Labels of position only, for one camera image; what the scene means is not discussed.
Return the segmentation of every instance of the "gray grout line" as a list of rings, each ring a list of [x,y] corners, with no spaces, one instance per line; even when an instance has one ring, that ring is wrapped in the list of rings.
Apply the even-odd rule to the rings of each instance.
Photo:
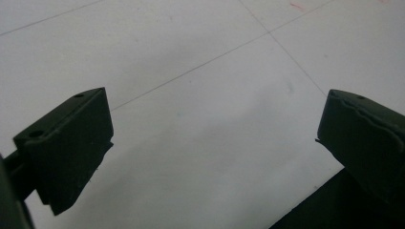
[[[300,19],[301,17],[303,17],[303,16],[305,16],[305,15],[307,15],[307,14],[309,14],[309,13],[312,13],[313,11],[320,9],[320,8],[326,6],[327,4],[329,4],[329,3],[333,2],[333,1],[334,1],[334,0],[330,0],[329,2],[326,2],[326,3],[322,4],[322,5],[319,6],[319,7],[315,8],[315,9],[312,9],[312,10],[310,10],[310,11],[308,11],[308,12],[306,12],[306,13],[300,15],[300,16],[298,16],[298,17],[296,17],[296,18],[290,20],[289,22],[287,22],[287,23],[285,23],[285,24],[283,24],[283,25],[281,25],[281,26],[277,27],[276,29],[273,29],[273,30],[271,30],[271,31],[269,31],[269,32],[276,31],[276,30],[282,28],[283,26],[286,26],[287,24],[289,24],[289,23],[291,23],[291,22],[293,22],[293,21],[296,21],[296,20]]]
[[[90,7],[90,6],[94,5],[94,4],[97,4],[97,3],[100,3],[100,2],[103,2],[103,1],[104,1],[104,0],[98,0],[98,1],[95,1],[95,2],[93,2],[93,3],[90,3],[90,4],[87,4],[87,5],[81,6],[81,7],[79,7],[79,8],[75,8],[75,9],[73,9],[73,10],[65,11],[65,12],[62,12],[62,13],[60,13],[60,14],[54,15],[54,16],[52,16],[52,17],[48,17],[48,18],[45,18],[45,19],[42,19],[42,20],[39,20],[39,21],[36,21],[36,22],[32,22],[32,23],[30,23],[29,25],[26,25],[26,26],[23,26],[23,27],[20,27],[20,28],[11,30],[11,31],[3,32],[3,33],[0,34],[0,36],[6,35],[6,34],[9,34],[9,33],[12,33],[12,32],[14,32],[14,31],[19,31],[19,30],[25,29],[25,28],[27,28],[27,27],[30,27],[30,26],[39,24],[39,23],[44,22],[44,21],[48,21],[48,20],[50,20],[50,19],[56,18],[56,17],[58,17],[58,16],[61,16],[61,15],[64,15],[64,14],[67,14],[67,13],[70,13],[70,12],[73,12],[73,11],[76,11],[76,10],[80,10],[80,9],[83,9],[83,8],[86,8],[86,7]]]
[[[136,100],[136,99],[138,99],[138,98],[140,98],[140,97],[143,97],[144,95],[147,95],[147,94],[149,94],[149,93],[155,91],[156,89],[159,89],[159,88],[163,87],[164,85],[166,85],[166,84],[168,84],[168,83],[170,83],[170,82],[172,82],[172,81],[175,81],[175,80],[181,78],[182,76],[185,76],[185,75],[188,74],[188,73],[191,73],[191,72],[197,70],[198,68],[200,68],[200,67],[202,67],[202,66],[204,66],[204,65],[207,65],[207,64],[211,63],[212,61],[214,61],[214,60],[216,60],[216,59],[219,59],[219,58],[221,58],[221,57],[223,57],[223,56],[225,56],[225,55],[227,55],[227,54],[229,54],[229,53],[231,53],[231,52],[234,52],[234,51],[238,50],[239,48],[241,48],[241,47],[243,47],[243,46],[245,46],[245,45],[247,45],[247,44],[249,44],[249,43],[251,43],[251,42],[253,42],[253,41],[255,41],[255,40],[257,40],[257,39],[259,39],[259,38],[261,38],[261,37],[263,37],[263,36],[265,36],[265,35],[268,35],[268,32],[266,32],[266,33],[264,33],[264,34],[262,34],[262,35],[260,35],[260,36],[258,36],[258,37],[256,37],[256,38],[254,38],[254,39],[252,39],[252,40],[250,40],[250,41],[247,41],[247,42],[245,42],[244,44],[242,44],[242,45],[240,45],[240,46],[238,46],[238,47],[236,47],[236,48],[234,48],[234,49],[232,49],[232,50],[230,50],[230,51],[228,51],[228,52],[225,52],[224,54],[221,54],[221,55],[219,55],[219,56],[217,56],[217,57],[215,57],[215,58],[213,58],[213,59],[211,59],[211,60],[209,60],[209,61],[207,61],[207,62],[201,64],[201,65],[198,66],[198,67],[195,67],[195,68],[193,68],[193,69],[191,69],[191,70],[189,70],[189,71],[187,71],[187,72],[185,72],[185,73],[182,73],[181,75],[179,75],[179,76],[177,76],[177,77],[175,77],[175,78],[173,78],[173,79],[170,79],[169,81],[167,81],[167,82],[165,82],[165,83],[163,83],[163,84],[160,84],[158,87],[156,87],[156,88],[154,88],[154,89],[151,89],[151,90],[149,90],[148,92],[146,92],[146,93],[144,93],[144,94],[138,95],[137,97],[135,97],[135,98],[133,98],[133,99],[127,101],[127,102],[124,102],[124,103],[121,104],[121,105],[118,105],[117,107],[115,107],[114,109],[112,109],[111,112],[117,110],[118,108],[120,108],[120,107],[122,107],[122,106],[125,106],[125,105],[128,104],[128,103],[133,102],[134,100]]]
[[[322,91],[322,89],[319,87],[319,85],[317,83],[315,83],[315,81],[309,76],[309,74],[307,73],[307,71],[304,70],[304,68],[297,62],[297,60],[295,60],[294,57],[292,57],[292,55],[286,50],[286,48],[273,36],[273,34],[270,34],[271,37],[273,37],[273,39],[277,42],[277,44],[284,50],[284,52],[286,52],[286,54],[292,59],[292,61],[294,61],[294,63],[304,72],[304,74],[307,76],[307,78],[313,83],[313,85],[316,86],[316,88],[318,88],[318,90],[324,95],[327,96],[324,91]]]
[[[279,27],[277,27],[276,29],[271,30],[271,31],[268,31],[268,30],[267,30],[267,28],[265,27],[265,25],[263,25],[263,23],[253,14],[253,12],[252,12],[247,6],[245,6],[245,4],[242,2],[242,0],[238,0],[238,1],[246,8],[247,11],[250,12],[250,14],[256,19],[256,21],[257,21],[260,25],[262,25],[262,27],[267,31],[267,33],[269,33],[269,34],[271,35],[271,37],[272,37],[272,38],[276,41],[276,43],[284,50],[284,52],[289,56],[289,58],[291,58],[292,61],[294,61],[294,63],[304,72],[304,74],[305,74],[305,75],[307,76],[307,78],[312,82],[312,84],[315,85],[315,87],[318,88],[318,90],[319,90],[324,96],[327,96],[327,95],[324,93],[324,91],[322,91],[322,89],[319,87],[319,85],[316,84],[315,81],[309,76],[309,74],[307,73],[307,71],[304,70],[304,68],[298,63],[298,61],[297,61],[294,57],[292,57],[292,55],[287,51],[287,49],[274,37],[274,35],[272,34],[272,32],[275,31],[275,30],[277,30],[277,29],[282,28],[283,26],[285,26],[285,25],[287,25],[287,24],[289,24],[289,23],[291,23],[291,22],[293,22],[293,21],[295,21],[295,20],[298,20],[299,18],[301,18],[301,17],[303,17],[303,16],[305,16],[305,15],[307,15],[307,14],[309,14],[309,13],[315,11],[315,10],[318,10],[318,9],[320,9],[320,8],[322,8],[322,7],[324,7],[324,6],[326,6],[327,4],[333,2],[333,0],[330,0],[329,2],[326,2],[326,3],[322,4],[321,6],[319,6],[319,7],[315,8],[315,9],[313,9],[313,10],[310,10],[310,11],[304,13],[304,14],[302,14],[302,15],[299,16],[299,17],[294,18],[294,19],[292,19],[291,21],[289,21],[289,22],[287,22],[287,23],[285,23],[285,24],[283,24],[283,25],[281,25],[281,26],[279,26]]]
[[[254,18],[254,19],[256,19],[256,21],[263,27],[263,29],[265,29],[265,31],[267,31],[267,32],[269,32],[268,30],[267,30],[267,28],[265,27],[265,25],[263,25],[263,23],[253,14],[253,12],[242,2],[242,0],[238,0],[239,1],[239,3],[241,3],[242,4],[242,6],[244,6],[244,8],[250,13],[250,15]]]

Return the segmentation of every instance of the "white floor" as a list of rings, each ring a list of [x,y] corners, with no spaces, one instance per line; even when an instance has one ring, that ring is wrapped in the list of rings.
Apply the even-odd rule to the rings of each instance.
[[[405,114],[403,0],[0,2],[0,152],[73,94],[115,126],[79,200],[36,228],[268,228],[342,166],[329,89]]]

